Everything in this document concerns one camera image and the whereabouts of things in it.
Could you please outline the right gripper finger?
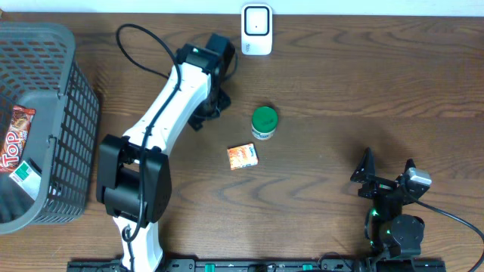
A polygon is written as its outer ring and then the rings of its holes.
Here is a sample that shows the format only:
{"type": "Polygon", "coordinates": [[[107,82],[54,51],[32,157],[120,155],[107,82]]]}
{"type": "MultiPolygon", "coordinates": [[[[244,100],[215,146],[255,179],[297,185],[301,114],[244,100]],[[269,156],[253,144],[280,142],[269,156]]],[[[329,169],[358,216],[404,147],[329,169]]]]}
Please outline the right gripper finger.
{"type": "Polygon", "coordinates": [[[365,149],[355,171],[352,173],[350,181],[364,184],[369,182],[376,175],[374,155],[370,147],[365,149]]]}
{"type": "Polygon", "coordinates": [[[413,159],[408,159],[405,163],[405,168],[403,173],[401,173],[397,178],[396,181],[414,181],[417,177],[416,173],[416,165],[414,164],[413,159]]]}

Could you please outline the green lid white jar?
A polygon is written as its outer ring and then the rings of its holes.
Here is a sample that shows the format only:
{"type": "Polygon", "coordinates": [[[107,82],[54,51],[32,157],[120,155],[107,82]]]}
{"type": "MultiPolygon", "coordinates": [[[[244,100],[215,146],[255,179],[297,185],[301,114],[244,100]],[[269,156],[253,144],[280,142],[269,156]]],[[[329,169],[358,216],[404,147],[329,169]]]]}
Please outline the green lid white jar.
{"type": "Polygon", "coordinates": [[[251,120],[253,136],[261,141],[270,139],[278,126],[277,112],[267,106],[259,107],[253,112],[251,120]]]}

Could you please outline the small orange snack box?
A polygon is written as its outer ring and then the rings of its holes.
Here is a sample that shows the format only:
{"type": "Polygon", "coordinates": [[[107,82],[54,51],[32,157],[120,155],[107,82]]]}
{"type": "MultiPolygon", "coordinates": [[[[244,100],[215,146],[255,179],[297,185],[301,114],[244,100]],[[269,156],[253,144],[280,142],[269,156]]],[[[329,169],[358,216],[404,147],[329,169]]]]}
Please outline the small orange snack box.
{"type": "Polygon", "coordinates": [[[227,149],[231,170],[247,168],[258,164],[259,159],[254,144],[244,144],[227,149]]]}

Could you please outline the red Top chocolate bar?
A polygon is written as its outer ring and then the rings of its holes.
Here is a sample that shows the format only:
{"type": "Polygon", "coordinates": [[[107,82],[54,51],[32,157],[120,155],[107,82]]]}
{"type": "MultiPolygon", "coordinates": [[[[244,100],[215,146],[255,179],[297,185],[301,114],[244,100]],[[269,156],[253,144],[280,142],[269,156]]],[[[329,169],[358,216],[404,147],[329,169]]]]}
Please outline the red Top chocolate bar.
{"type": "Polygon", "coordinates": [[[1,173],[11,173],[20,164],[35,109],[15,105],[1,150],[1,173]]]}

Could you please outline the white green medicine box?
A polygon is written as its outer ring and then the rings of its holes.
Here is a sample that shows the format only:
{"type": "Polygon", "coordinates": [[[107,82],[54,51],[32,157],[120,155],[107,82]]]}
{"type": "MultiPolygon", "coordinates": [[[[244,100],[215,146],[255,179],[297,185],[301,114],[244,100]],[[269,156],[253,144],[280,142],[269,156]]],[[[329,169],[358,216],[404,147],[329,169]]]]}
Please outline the white green medicine box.
{"type": "Polygon", "coordinates": [[[40,174],[26,161],[9,174],[12,179],[31,199],[36,200],[41,185],[40,174]]]}

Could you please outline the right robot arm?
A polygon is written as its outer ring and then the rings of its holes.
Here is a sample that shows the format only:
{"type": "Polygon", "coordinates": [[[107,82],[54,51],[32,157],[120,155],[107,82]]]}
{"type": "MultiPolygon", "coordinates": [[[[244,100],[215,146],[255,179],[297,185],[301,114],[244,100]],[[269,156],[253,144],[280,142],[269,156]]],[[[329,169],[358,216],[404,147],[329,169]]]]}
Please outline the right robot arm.
{"type": "Polygon", "coordinates": [[[432,179],[429,172],[418,169],[408,159],[405,169],[396,179],[381,178],[376,174],[374,155],[368,147],[350,181],[360,183],[360,197],[370,199],[372,208],[367,213],[365,236],[380,258],[411,258],[421,253],[424,221],[402,212],[405,205],[415,203],[426,193],[432,179]]]}

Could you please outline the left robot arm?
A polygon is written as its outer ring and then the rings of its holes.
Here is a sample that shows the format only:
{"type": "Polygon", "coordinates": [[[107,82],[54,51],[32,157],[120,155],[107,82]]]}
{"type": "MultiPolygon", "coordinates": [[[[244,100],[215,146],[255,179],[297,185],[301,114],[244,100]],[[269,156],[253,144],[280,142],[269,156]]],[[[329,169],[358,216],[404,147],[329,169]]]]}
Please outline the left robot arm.
{"type": "Polygon", "coordinates": [[[235,56],[230,39],[212,34],[202,48],[176,51],[172,72],[147,112],[123,136],[99,146],[97,201],[119,228],[122,269],[156,271],[163,260],[158,221],[172,194],[169,155],[182,129],[201,129],[230,105],[221,89],[235,56]]]}

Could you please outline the white barcode scanner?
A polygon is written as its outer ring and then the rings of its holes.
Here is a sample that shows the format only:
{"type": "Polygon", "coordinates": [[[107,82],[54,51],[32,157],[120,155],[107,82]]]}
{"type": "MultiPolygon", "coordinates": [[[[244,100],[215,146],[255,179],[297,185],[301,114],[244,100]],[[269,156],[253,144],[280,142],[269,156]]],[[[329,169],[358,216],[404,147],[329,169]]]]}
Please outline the white barcode scanner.
{"type": "Polygon", "coordinates": [[[273,11],[267,4],[247,4],[241,10],[241,51],[265,56],[272,51],[273,11]]]}

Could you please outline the grey plastic mesh basket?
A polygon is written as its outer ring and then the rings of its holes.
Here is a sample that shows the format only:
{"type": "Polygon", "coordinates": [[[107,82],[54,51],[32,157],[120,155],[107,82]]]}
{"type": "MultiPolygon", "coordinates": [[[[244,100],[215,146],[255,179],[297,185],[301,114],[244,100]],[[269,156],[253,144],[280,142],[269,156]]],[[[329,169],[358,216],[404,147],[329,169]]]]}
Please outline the grey plastic mesh basket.
{"type": "Polygon", "coordinates": [[[1,173],[2,234],[67,223],[84,212],[100,102],[75,54],[75,38],[65,26],[1,24],[1,150],[13,107],[35,109],[20,164],[28,162],[42,178],[33,200],[10,173],[1,173]]]}

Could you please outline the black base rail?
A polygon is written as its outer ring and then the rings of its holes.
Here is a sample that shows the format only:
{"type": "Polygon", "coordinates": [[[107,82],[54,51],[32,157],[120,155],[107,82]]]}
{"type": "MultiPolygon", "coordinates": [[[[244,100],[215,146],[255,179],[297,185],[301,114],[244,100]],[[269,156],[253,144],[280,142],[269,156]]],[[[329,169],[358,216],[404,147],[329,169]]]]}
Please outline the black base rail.
{"type": "MultiPolygon", "coordinates": [[[[122,272],[128,268],[120,260],[71,261],[67,272],[122,272]]],[[[340,259],[325,259],[320,264],[315,261],[195,261],[193,259],[172,259],[164,261],[157,268],[161,272],[299,272],[299,271],[369,271],[363,263],[340,259]]],[[[376,265],[377,271],[414,271],[445,272],[443,261],[381,261],[376,265]]]]}

